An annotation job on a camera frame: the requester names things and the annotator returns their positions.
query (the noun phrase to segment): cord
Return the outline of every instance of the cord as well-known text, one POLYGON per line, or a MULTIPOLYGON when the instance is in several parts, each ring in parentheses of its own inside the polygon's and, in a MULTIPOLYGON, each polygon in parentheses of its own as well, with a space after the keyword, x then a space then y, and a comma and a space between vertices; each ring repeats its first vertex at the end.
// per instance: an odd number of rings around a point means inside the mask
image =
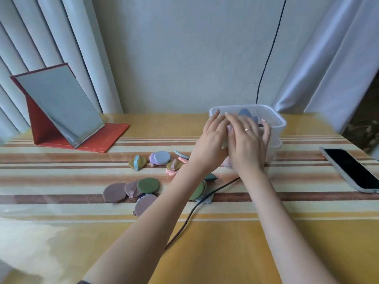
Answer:
POLYGON ((166 245, 166 248, 164 250, 167 250, 170 245, 175 241, 175 239, 177 239, 177 237, 179 236, 179 234, 183 231, 184 227, 186 227, 188 221, 190 220, 191 216, 192 216, 192 213, 195 211, 196 207, 199 206, 200 204, 202 204, 204 202, 204 200, 206 200, 208 197, 210 197, 212 194, 214 194, 215 192, 219 191, 220 189, 223 189, 224 187, 232 184, 233 182, 239 180, 240 177, 237 177, 236 179, 228 182, 227 184, 224 184, 223 186, 215 189, 214 191, 208 193, 202 200, 200 200, 194 208, 192 208, 191 212, 189 213, 189 215, 187 216, 187 219, 186 221, 184 222, 183 226, 179 229, 179 231, 175 234, 175 236, 170 240, 170 242, 166 245))
POLYGON ((276 28, 276 32, 275 32, 275 37, 274 37, 274 40, 272 41, 272 45, 271 45, 271 49, 270 49, 270 53, 268 54, 268 57, 267 57, 267 60, 266 60, 266 63, 265 63, 265 67, 263 68, 262 75, 261 75, 261 78, 260 78, 260 80, 259 80, 258 89, 257 89, 257 99, 256 99, 256 101, 255 101, 256 104, 258 103, 259 87, 260 87, 260 84, 261 84, 261 82, 262 82, 263 74, 265 73, 265 70, 266 70, 266 66, 267 66, 268 60, 270 59, 271 52, 272 52, 272 48, 274 47, 274 44, 275 44, 276 36, 277 36, 277 34, 278 34, 278 31, 279 31, 280 22, 282 21, 282 16, 283 16, 284 7, 285 7, 286 2, 287 2, 287 0, 284 0, 283 8, 282 8, 282 12, 281 12, 281 14, 280 14, 280 18, 279 18, 278 27, 276 28))
MULTIPOLYGON (((282 21, 282 16, 283 16, 283 12, 284 12, 284 7, 285 7, 285 4, 286 4, 287 0, 284 0, 284 3, 283 3, 283 7, 282 7, 282 12, 280 13, 280 18, 279 18, 279 22, 278 22, 278 27, 276 28, 276 32, 275 32, 275 37, 274 37, 274 40, 272 41, 272 45, 271 45, 271 49, 270 49, 270 53, 268 54, 268 57, 267 57, 267 60, 266 60, 266 63, 265 63, 265 67, 263 68, 263 71, 262 71, 262 75, 261 75, 261 78, 259 80, 259 84, 258 84, 258 89, 257 89, 257 100, 255 101, 255 103, 257 104, 258 103, 258 95, 259 95, 259 87, 260 87, 260 84, 262 82, 262 78, 263 78, 263 75, 265 73, 265 70, 266 70, 266 66, 267 66, 267 63, 268 63, 268 60, 270 59, 270 56, 271 56, 271 52, 272 52, 272 48, 274 47, 274 44, 275 44, 275 40, 276 40, 276 36, 278 34, 278 31, 279 31, 279 27, 280 27, 280 22, 282 21)), ((175 234, 175 236, 168 242, 168 244, 166 245, 166 248, 164 249, 165 251, 170 247, 170 245, 178 238, 178 236, 181 234, 181 232, 183 231, 183 229, 186 227, 188 221, 190 220, 191 216, 192 216, 192 213, 195 211, 195 209, 204 202, 204 200, 206 200, 208 197, 210 197, 212 194, 216 193, 217 191, 219 191, 220 189, 223 189, 224 187, 232 184, 233 182, 239 180, 240 177, 237 177, 236 179, 228 182, 227 184, 215 189, 214 191, 208 193, 201 201, 199 201, 194 208, 192 208, 191 212, 189 213, 189 215, 187 216, 187 219, 186 221, 184 222, 183 226, 179 229, 179 231, 175 234)))

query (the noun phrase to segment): table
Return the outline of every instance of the table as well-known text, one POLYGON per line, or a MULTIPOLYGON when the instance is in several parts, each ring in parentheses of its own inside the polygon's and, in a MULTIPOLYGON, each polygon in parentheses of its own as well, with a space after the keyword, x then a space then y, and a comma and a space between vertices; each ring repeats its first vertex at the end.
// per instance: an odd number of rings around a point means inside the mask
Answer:
MULTIPOLYGON (((379 163, 315 115, 283 115, 283 146, 266 169, 285 206, 316 253, 341 283, 377 283, 379 197, 355 191, 318 148, 344 148, 379 175, 379 163)), ((0 277, 3 283, 76 283, 134 221, 134 203, 103 203, 110 183, 154 176, 165 168, 130 169, 135 154, 190 152, 206 114, 104 115, 131 127, 105 154, 44 148, 26 133, 0 147, 0 277)), ((215 187, 236 177, 214 172, 215 187)), ((174 230, 194 203, 188 203, 174 230)), ((160 283, 280 283, 241 182, 202 205, 163 255, 150 281, 160 283)))

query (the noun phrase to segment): person's right hand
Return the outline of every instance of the person's right hand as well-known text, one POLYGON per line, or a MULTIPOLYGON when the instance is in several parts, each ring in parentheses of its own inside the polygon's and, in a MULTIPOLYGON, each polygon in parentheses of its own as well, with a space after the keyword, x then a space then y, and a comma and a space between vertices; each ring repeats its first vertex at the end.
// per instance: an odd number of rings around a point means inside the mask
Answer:
POLYGON ((271 128, 262 120, 265 128, 259 134, 258 124, 251 118, 225 114, 233 129, 228 131, 229 159, 239 176, 252 172, 263 172, 271 128))

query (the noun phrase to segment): plastic container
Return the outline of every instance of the plastic container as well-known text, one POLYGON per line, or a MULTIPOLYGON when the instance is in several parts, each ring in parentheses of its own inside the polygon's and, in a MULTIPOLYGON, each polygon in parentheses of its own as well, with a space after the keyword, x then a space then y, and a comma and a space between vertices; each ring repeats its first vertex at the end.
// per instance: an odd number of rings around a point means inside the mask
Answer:
MULTIPOLYGON (((267 153, 266 153, 266 159, 265 162, 271 162, 275 159, 276 153, 280 151, 283 145, 283 141, 280 138, 274 138, 271 139, 272 145, 267 148, 267 153)), ((232 168, 232 165, 230 163, 229 157, 227 157, 224 162, 222 163, 223 167, 229 167, 232 168)))
POLYGON ((221 114, 225 114, 226 112, 230 114, 238 114, 241 109, 248 109, 253 117, 258 117, 258 123, 262 122, 264 119, 271 126, 271 141, 269 143, 269 147, 273 145, 272 140, 276 140, 279 138, 280 133, 287 126, 287 122, 283 117, 274 111, 271 107, 267 105, 234 105, 234 106, 218 106, 213 107, 209 110, 209 116, 213 115, 216 110, 220 110, 221 114))

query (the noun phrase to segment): forearm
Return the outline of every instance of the forearm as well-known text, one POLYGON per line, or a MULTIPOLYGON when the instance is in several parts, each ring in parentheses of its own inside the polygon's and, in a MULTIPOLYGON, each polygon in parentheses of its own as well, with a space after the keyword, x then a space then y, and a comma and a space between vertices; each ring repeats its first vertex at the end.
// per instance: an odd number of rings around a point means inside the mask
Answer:
POLYGON ((241 178, 257 208, 283 284, 337 283, 301 235, 268 176, 246 173, 241 178))
POLYGON ((203 176, 184 165, 166 191, 87 272, 91 284, 148 283, 184 206, 203 176))

